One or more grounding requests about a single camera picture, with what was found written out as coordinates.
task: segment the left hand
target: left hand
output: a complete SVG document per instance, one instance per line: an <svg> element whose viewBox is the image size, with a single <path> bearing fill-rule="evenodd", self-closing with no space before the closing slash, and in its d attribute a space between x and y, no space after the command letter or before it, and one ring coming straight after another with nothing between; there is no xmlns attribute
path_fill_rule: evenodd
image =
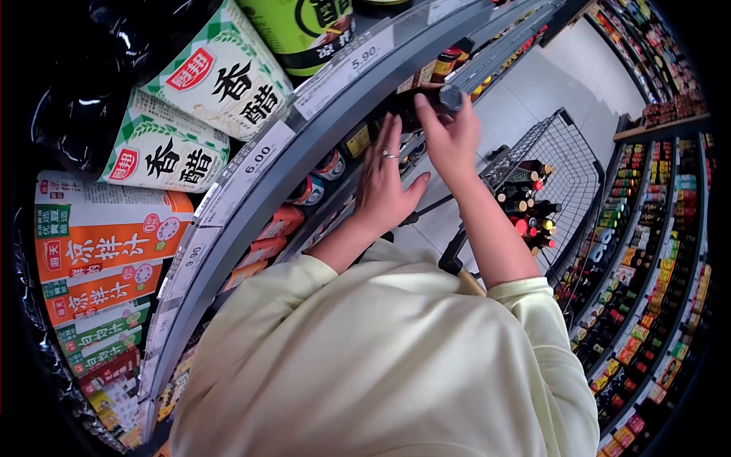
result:
<svg viewBox="0 0 731 457"><path fill-rule="evenodd" d="M404 191L398 174L398 149L401 145L401 117L386 115L375 146L365 153L355 211L358 224L373 230L375 238L402 223L419 203L431 173L423 173ZM383 151L396 156L387 159Z"/></svg>

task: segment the woman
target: woman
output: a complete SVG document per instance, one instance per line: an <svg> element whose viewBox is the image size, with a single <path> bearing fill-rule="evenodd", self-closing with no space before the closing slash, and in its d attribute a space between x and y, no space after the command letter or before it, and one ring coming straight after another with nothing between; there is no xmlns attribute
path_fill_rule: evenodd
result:
<svg viewBox="0 0 731 457"><path fill-rule="evenodd" d="M415 103L488 297L379 239L429 180L402 189L401 120L388 116L353 215L247 279L211 322L178 403L175 457L595 454L594 397L553 291L477 175L480 123L463 98L454 119Z"/></svg>

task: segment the green and white package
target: green and white package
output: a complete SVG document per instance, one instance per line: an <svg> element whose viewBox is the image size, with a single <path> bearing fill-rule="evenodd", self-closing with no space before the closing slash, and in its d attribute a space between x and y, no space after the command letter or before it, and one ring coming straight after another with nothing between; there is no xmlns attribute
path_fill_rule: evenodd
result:
<svg viewBox="0 0 731 457"><path fill-rule="evenodd" d="M142 341L142 325L136 325L127 331L109 336L96 344L87 346L68 357L74 376L82 377L94 367L120 355L122 352L137 346Z"/></svg>
<svg viewBox="0 0 731 457"><path fill-rule="evenodd" d="M286 105L292 85L235 0L142 89L242 141Z"/></svg>
<svg viewBox="0 0 731 457"><path fill-rule="evenodd" d="M228 162L230 139L135 88L97 182L205 192Z"/></svg>
<svg viewBox="0 0 731 457"><path fill-rule="evenodd" d="M150 298L142 297L65 322L56 329L61 351L70 358L92 344L143 324L149 311Z"/></svg>

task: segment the aisle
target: aisle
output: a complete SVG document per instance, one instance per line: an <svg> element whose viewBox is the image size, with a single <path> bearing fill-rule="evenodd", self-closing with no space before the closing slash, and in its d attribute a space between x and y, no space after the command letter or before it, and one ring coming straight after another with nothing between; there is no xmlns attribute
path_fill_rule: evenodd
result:
<svg viewBox="0 0 731 457"><path fill-rule="evenodd" d="M606 169L614 149L612 136L619 116L638 117L645 107L640 92L622 63L585 19L564 29L545 49L528 55L475 105L482 121L482 142L475 161L500 145L513 146L534 124L565 107ZM449 194L428 158L404 182L430 171L431 181L417 209ZM395 243L407 249L427 249L439 258L459 228L457 203L453 200L422 216L416 224L394 230ZM460 259L470 271L477 264L469 243Z"/></svg>

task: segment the wire basket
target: wire basket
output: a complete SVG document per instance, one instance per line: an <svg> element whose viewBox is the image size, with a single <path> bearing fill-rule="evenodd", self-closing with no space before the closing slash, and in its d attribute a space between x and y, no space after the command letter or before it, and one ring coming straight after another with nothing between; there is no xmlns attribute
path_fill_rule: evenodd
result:
<svg viewBox="0 0 731 457"><path fill-rule="evenodd" d="M480 177L495 193L523 160L533 159L554 167L534 199L563 207L551 217L558 229L551 237L556 247L541 249L536 258L548 283L555 287L568 267L581 261L578 255L596 227L605 173L565 108L530 128L515 146L504 149Z"/></svg>

